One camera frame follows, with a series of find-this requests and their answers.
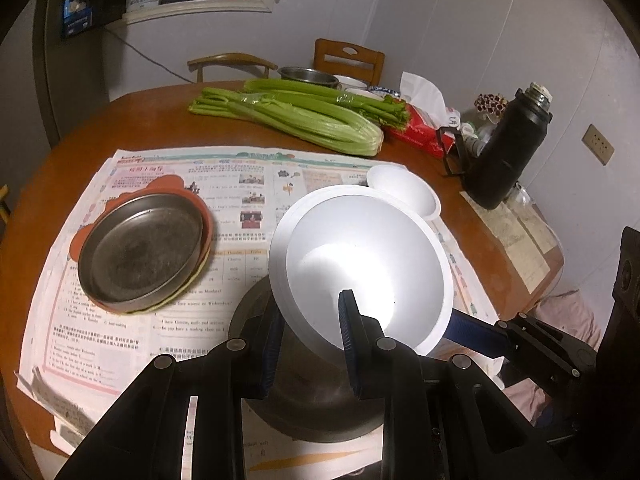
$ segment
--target chair backrest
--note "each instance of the chair backrest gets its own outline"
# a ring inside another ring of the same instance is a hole
[[[0,187],[0,219],[7,224],[9,222],[9,208],[4,203],[5,197],[9,194],[9,188],[5,184]]]
[[[196,82],[202,83],[202,69],[210,65],[254,65],[264,67],[264,77],[269,77],[269,69],[277,70],[278,66],[271,61],[251,54],[243,54],[242,52],[227,52],[225,54],[216,54],[215,56],[201,57],[187,61],[190,72],[197,70]]]
[[[324,56],[341,57],[361,63],[370,64],[371,68],[337,61],[328,61]],[[332,41],[319,38],[316,40],[316,52],[314,54],[314,68],[333,75],[346,75],[370,85],[380,83],[382,67],[385,64],[385,54],[377,50],[370,50],[353,43]]]

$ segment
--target wall outlet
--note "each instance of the wall outlet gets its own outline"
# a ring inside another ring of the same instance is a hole
[[[605,139],[604,135],[601,134],[593,124],[590,124],[587,128],[582,142],[584,142],[585,146],[591,150],[591,153],[596,156],[603,166],[607,165],[611,160],[611,155],[613,155],[615,151],[611,143]]]

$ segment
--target white plate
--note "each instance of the white plate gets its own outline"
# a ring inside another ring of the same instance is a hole
[[[449,323],[453,283],[429,226],[403,202],[363,186],[329,186],[298,200],[274,232],[271,290],[293,332],[344,366],[338,295],[385,335],[427,354]]]
[[[423,179],[403,166],[373,166],[367,171],[367,185],[401,200],[426,221],[440,216],[442,205],[436,192]]]
[[[360,79],[356,79],[354,77],[348,77],[345,75],[334,75],[334,77],[340,81],[342,88],[366,88],[368,85],[361,81]]]
[[[369,92],[369,90],[363,90],[362,88],[347,88],[344,91],[348,92],[349,94],[356,94],[356,95],[362,95],[364,97],[371,97],[376,101],[384,101],[384,99],[379,95],[375,95],[373,92]]]

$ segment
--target window frame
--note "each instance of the window frame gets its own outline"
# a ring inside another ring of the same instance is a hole
[[[143,9],[125,12],[111,26],[130,25],[131,23],[166,18],[167,16],[179,16],[181,14],[194,14],[197,12],[220,11],[245,11],[245,12],[271,12],[276,0],[188,0],[161,4],[157,7],[145,7]]]

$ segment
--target wooden table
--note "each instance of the wooden table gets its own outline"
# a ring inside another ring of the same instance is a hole
[[[240,83],[215,85],[234,89]],[[22,335],[49,248],[103,162],[117,148],[236,145],[327,151],[257,124],[188,113],[187,103],[203,86],[206,84],[157,88],[117,99],[66,136],[22,190],[0,246],[0,370],[20,423],[38,446],[60,453],[49,440],[52,416],[15,386]],[[502,319],[511,319],[533,306],[562,265],[558,248],[545,255],[551,271],[529,294],[500,242],[460,196],[459,180],[443,177],[439,160],[395,138],[385,140],[376,158],[406,165],[436,190],[442,201],[442,219]]]

